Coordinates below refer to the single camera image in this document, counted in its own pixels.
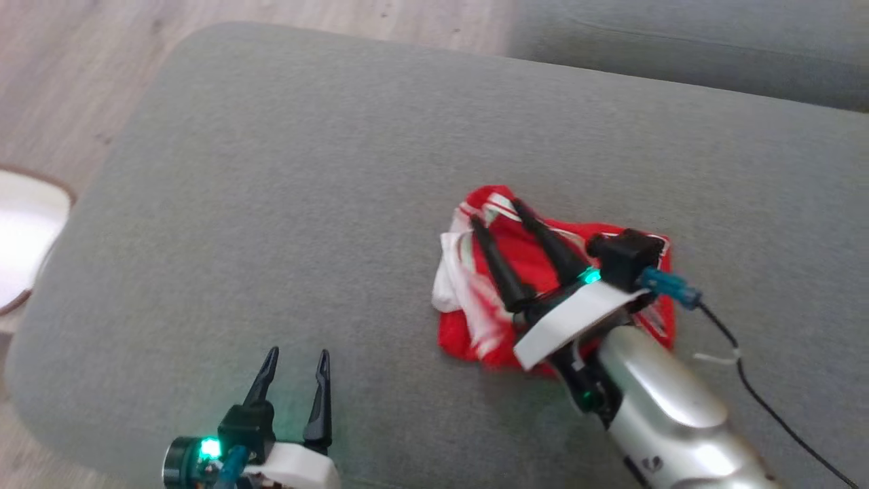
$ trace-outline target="gray sofa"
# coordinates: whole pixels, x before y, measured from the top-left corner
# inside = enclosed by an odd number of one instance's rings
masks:
[[[520,0],[510,55],[869,111],[853,0]]]
[[[859,483],[869,117],[726,90],[253,24],[187,39],[82,196],[10,347],[45,445],[142,487],[214,432],[272,345],[300,434],[332,352],[345,486],[632,487],[555,382],[449,358],[439,233],[481,184],[666,233],[757,388]],[[794,487],[836,480],[726,367],[696,314],[677,354]]]

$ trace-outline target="blue connector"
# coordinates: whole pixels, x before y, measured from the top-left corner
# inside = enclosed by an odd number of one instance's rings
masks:
[[[651,266],[640,275],[640,285],[656,294],[672,297],[689,311],[697,307],[702,295],[697,289],[689,287],[684,278]]]
[[[214,489],[235,488],[235,482],[242,476],[244,466],[248,464],[249,453],[248,449],[242,445],[236,445],[229,451],[229,455],[223,462],[223,468],[217,474]]]

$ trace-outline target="black cable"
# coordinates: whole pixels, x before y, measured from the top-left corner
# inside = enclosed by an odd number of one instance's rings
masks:
[[[721,330],[724,336],[726,336],[727,339],[730,341],[730,344],[733,345],[733,349],[738,350],[740,348],[739,342],[736,341],[736,337],[734,337],[733,333],[731,333],[730,330],[727,329],[727,326],[725,326],[724,323],[722,323],[721,320],[718,319],[718,316],[715,316],[715,313],[712,312],[709,307],[702,301],[700,301],[697,306],[716,326],[718,326],[718,329]],[[760,407],[764,408],[764,411],[768,412],[769,415],[772,416],[773,419],[775,419],[782,428],[784,428],[787,434],[791,435],[793,441],[797,442],[799,446],[802,446],[803,449],[809,453],[809,455],[812,455],[816,460],[818,460],[821,465],[826,467],[828,471],[832,472],[839,479],[842,479],[842,482],[845,482],[850,487],[853,487],[855,489],[858,487],[856,484],[854,484],[854,481],[850,480],[844,473],[834,467],[833,464],[827,462],[825,458],[821,457],[819,453],[815,452],[813,448],[811,448],[805,441],[803,441],[803,439],[800,438],[799,435],[794,432],[790,426],[787,425],[785,420],[782,419],[781,416],[779,416],[779,414],[774,411],[772,407],[770,407],[769,404],[767,404],[766,401],[757,393],[757,391],[754,390],[754,387],[752,387],[752,385],[748,383],[748,378],[746,378],[746,370],[745,367],[742,365],[742,357],[736,358],[736,371],[739,373],[742,385],[745,386],[748,393],[752,395],[752,397],[758,402],[758,404],[760,404]]]

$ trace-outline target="white cable tie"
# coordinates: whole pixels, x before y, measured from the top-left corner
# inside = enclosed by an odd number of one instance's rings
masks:
[[[570,345],[570,351],[574,355],[574,362],[570,366],[573,367],[574,371],[579,372],[582,367],[586,366],[586,363],[582,361],[580,356],[580,341],[578,339]]]
[[[718,365],[736,365],[736,362],[740,361],[741,356],[742,355],[739,348],[733,348],[733,356],[731,358],[714,357],[712,355],[706,355],[705,353],[695,353],[693,355],[693,357],[698,360],[703,360],[705,362],[711,362]]]

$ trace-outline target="red cloth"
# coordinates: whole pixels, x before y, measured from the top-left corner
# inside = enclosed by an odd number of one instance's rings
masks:
[[[513,192],[503,185],[489,185],[471,192],[465,202],[457,208],[453,228],[454,230],[457,227],[462,228],[462,219],[464,218],[467,222],[467,217],[471,214],[484,217],[484,221],[489,222],[488,228],[495,237],[501,253],[519,273],[522,280],[533,285],[537,292],[552,291],[558,287],[555,271],[534,237],[522,228],[518,218],[513,220],[510,217],[511,214],[515,216],[513,208],[508,202],[512,198],[514,198]],[[597,260],[590,258],[585,253],[585,241],[598,233],[614,236],[624,230],[624,228],[612,224],[566,223],[541,218],[550,228],[560,231],[562,236],[567,238],[568,243],[573,245],[574,249],[585,256],[589,263],[594,266],[598,266]],[[661,270],[670,271],[669,239],[661,235],[652,236],[665,241],[666,246],[661,254],[659,267]],[[463,265],[469,267],[468,261],[471,260],[465,260]],[[438,342],[445,352],[457,358],[481,361],[484,365],[493,367],[520,368],[519,361],[513,354],[516,334],[507,319],[508,313],[503,310],[503,303],[498,298],[492,297],[491,290],[494,289],[492,278],[476,240],[473,240],[472,261],[473,273],[470,276],[476,275],[488,281],[486,283],[488,293],[479,287],[472,286],[471,290],[473,299],[482,306],[488,319],[497,325],[497,331],[494,332],[497,337],[495,346],[488,346],[482,351],[478,345],[473,345],[472,337],[474,335],[468,329],[468,320],[462,310],[441,314]],[[653,305],[634,315],[634,318],[662,345],[668,349],[673,348],[676,330],[672,299],[658,298]]]

